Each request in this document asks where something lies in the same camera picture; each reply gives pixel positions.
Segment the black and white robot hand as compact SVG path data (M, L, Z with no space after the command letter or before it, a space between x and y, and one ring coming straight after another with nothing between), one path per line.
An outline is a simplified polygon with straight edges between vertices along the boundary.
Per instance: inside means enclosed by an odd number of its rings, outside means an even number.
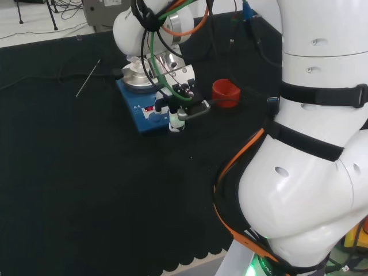
M210 110L210 103L197 87L195 73L191 65L170 53L160 53L148 59L156 81L160 74L171 87L161 88L156 94L154 113L168 120L171 132L181 132L185 123Z

